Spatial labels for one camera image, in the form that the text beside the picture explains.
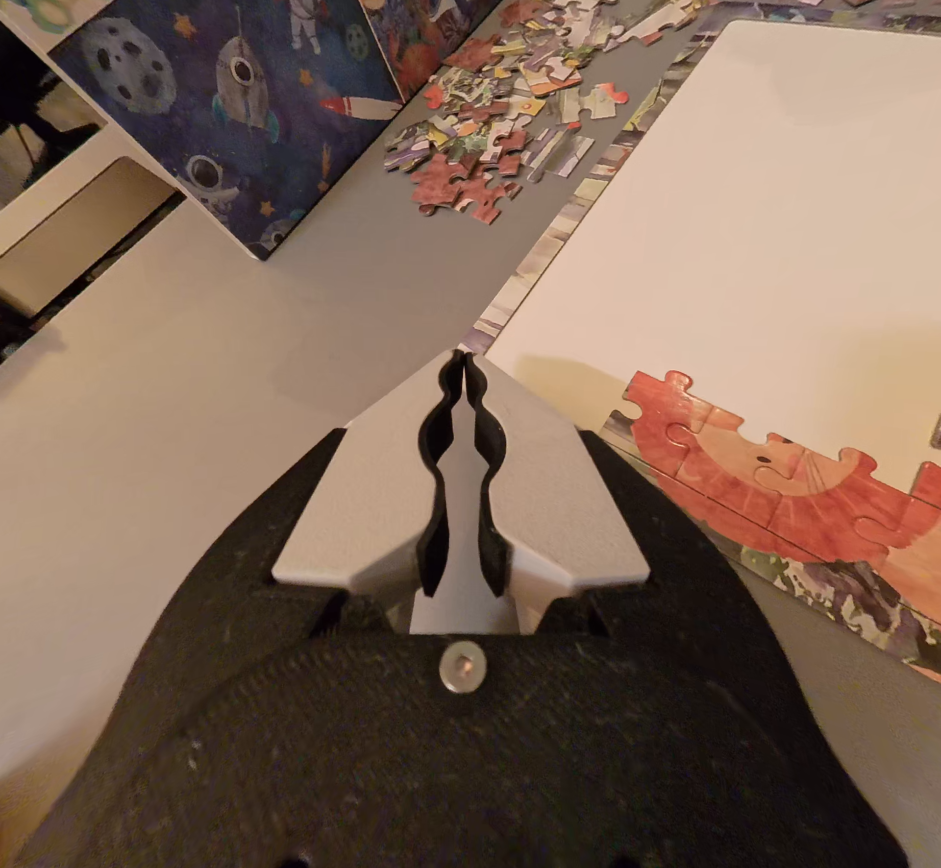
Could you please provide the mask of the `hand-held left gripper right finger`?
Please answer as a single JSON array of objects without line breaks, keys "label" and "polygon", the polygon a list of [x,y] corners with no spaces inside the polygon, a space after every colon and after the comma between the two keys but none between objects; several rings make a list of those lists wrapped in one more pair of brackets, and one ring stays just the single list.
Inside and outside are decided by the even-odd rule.
[{"label": "hand-held left gripper right finger", "polygon": [[481,482],[478,547],[491,592],[535,633],[550,605],[645,583],[650,567],[574,423],[486,357],[467,354]]}]

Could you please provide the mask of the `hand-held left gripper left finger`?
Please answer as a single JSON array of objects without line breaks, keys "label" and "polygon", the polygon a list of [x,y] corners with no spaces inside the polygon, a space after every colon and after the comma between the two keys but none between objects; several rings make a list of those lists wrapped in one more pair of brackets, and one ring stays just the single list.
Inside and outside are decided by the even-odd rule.
[{"label": "hand-held left gripper left finger", "polygon": [[437,591],[450,544],[439,462],[464,368],[461,350],[446,351],[347,425],[273,566],[276,581],[374,599]]}]

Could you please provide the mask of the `joined orange puzzle pieces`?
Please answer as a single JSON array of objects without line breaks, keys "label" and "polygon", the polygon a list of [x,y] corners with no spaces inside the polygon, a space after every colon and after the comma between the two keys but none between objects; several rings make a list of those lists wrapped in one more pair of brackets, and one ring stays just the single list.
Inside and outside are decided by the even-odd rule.
[{"label": "joined orange puzzle pieces", "polygon": [[753,443],[743,419],[691,394],[671,370],[642,371],[624,397],[640,416],[631,434],[658,486],[727,539],[803,562],[864,561],[925,615],[939,613],[939,465],[924,462],[904,492],[874,476],[852,448],[829,458],[768,434]]}]

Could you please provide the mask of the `puzzle frame tray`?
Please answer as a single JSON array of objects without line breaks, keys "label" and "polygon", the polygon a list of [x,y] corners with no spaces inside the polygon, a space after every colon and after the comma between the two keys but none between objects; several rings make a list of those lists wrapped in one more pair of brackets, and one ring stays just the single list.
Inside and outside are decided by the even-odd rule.
[{"label": "puzzle frame tray", "polygon": [[[863,451],[904,492],[939,465],[939,33],[734,19],[620,166],[581,184],[467,348],[660,490],[631,434],[637,371],[683,372],[753,443]],[[939,682],[939,613],[869,564],[764,553],[691,519]]]}]

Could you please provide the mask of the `pile of puzzle pieces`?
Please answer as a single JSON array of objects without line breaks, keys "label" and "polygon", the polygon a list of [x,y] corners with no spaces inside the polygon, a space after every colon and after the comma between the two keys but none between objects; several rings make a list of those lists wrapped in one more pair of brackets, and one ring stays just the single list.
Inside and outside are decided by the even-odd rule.
[{"label": "pile of puzzle pieces", "polygon": [[427,112],[386,141],[384,169],[409,175],[424,216],[471,211],[486,224],[522,181],[566,178],[591,149],[583,125],[616,119],[629,95],[584,83],[593,61],[693,30],[660,83],[593,169],[614,172],[718,31],[737,18],[939,33],[939,0],[514,0],[500,32],[469,39],[424,91]]}]

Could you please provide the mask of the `white shelf unit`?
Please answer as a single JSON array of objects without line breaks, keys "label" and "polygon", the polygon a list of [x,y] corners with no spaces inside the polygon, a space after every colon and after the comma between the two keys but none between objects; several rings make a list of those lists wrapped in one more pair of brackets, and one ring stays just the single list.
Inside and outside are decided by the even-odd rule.
[{"label": "white shelf unit", "polygon": [[109,124],[2,209],[6,361],[182,201],[171,177]]}]

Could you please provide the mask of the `printed puzzle storage box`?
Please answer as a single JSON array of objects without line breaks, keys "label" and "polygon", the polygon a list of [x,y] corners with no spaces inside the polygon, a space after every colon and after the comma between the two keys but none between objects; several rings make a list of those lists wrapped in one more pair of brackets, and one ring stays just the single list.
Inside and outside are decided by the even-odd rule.
[{"label": "printed puzzle storage box", "polygon": [[2,0],[264,262],[501,0]]}]

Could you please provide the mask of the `black office chair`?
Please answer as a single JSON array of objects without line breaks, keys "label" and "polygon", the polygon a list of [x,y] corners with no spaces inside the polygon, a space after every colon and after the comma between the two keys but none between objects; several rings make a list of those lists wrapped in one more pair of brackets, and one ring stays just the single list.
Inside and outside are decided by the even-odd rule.
[{"label": "black office chair", "polygon": [[1,24],[1,133],[26,126],[44,145],[62,153],[74,151],[97,133],[99,122],[58,130],[40,116],[41,100],[59,84],[48,64]]}]

